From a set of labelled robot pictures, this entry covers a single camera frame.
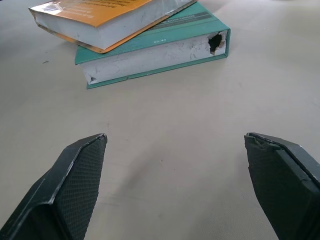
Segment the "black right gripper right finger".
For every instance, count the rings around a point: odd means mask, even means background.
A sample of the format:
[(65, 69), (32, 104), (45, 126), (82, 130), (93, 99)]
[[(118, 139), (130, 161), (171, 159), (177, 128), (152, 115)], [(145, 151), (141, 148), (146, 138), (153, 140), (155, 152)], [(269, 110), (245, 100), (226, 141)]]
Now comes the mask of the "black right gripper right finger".
[(255, 196), (279, 240), (320, 240), (320, 163), (302, 146), (244, 136)]

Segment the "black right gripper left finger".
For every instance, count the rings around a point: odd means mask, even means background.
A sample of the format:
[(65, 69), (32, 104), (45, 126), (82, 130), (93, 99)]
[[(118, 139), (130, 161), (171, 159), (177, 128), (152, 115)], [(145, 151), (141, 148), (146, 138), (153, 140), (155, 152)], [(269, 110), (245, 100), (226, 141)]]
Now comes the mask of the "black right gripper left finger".
[(96, 202), (107, 135), (68, 145), (0, 229), (0, 240), (84, 240)]

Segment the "teal hardcover book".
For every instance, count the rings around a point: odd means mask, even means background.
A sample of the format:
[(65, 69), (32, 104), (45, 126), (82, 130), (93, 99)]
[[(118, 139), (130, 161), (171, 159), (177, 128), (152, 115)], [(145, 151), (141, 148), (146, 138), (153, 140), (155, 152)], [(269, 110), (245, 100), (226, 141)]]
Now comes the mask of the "teal hardcover book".
[(231, 29), (196, 2), (107, 53), (75, 54), (87, 89), (226, 58)]

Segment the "orange paperback book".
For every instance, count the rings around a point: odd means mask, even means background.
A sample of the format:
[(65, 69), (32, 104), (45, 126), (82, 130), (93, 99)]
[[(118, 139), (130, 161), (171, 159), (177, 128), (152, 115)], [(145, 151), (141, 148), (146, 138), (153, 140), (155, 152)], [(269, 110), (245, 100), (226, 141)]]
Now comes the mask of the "orange paperback book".
[(29, 8), (46, 32), (107, 53), (197, 0), (50, 0)]

